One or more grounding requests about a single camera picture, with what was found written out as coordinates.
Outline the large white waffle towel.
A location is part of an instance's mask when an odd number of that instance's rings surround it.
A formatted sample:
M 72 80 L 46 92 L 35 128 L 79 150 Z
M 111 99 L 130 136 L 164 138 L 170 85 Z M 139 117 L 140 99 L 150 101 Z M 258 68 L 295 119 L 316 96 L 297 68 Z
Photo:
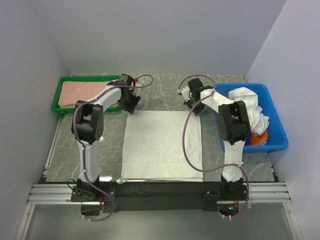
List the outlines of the large white waffle towel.
M 188 114 L 137 110 L 128 115 L 121 178 L 202 182 L 201 120 Z

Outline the pink towel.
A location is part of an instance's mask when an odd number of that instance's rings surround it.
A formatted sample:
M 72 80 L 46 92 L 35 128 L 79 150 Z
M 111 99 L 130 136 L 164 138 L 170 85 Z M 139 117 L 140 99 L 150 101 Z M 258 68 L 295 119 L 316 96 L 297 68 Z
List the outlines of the pink towel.
M 60 108 L 74 108 L 77 101 L 89 101 L 100 94 L 107 84 L 107 81 L 65 81 L 62 84 L 58 106 Z

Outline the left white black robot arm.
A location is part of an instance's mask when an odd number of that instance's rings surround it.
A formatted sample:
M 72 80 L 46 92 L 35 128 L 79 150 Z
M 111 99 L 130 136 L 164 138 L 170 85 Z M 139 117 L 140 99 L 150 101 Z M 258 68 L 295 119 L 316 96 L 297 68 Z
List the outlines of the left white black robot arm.
M 75 104 L 71 132 L 74 134 L 80 152 L 80 172 L 73 193 L 89 201 L 103 196 L 100 189 L 100 174 L 97 164 L 98 141 L 104 132 L 104 112 L 114 103 L 133 114 L 141 97 L 135 89 L 142 88 L 140 77 L 121 74 L 119 79 L 110 81 L 88 100 Z

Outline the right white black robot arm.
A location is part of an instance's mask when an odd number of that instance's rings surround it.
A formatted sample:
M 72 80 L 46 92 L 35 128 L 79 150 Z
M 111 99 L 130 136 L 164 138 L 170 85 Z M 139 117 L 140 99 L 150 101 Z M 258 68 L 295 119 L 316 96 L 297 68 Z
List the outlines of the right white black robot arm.
M 242 168 L 243 149 L 251 127 L 246 104 L 231 100 L 218 93 L 214 86 L 204 86 L 199 75 L 194 75 L 187 86 L 178 86 L 178 94 L 184 99 L 184 104 L 190 108 L 182 132 L 182 151 L 187 163 L 196 171 L 207 173 L 192 165 L 186 151 L 186 130 L 191 114 L 198 115 L 206 106 L 218 114 L 219 136 L 224 144 L 224 164 L 211 171 L 222 169 L 220 187 L 217 196 L 223 200 L 232 200 L 240 194 L 247 194 L 248 187 L 244 181 L 248 178 Z

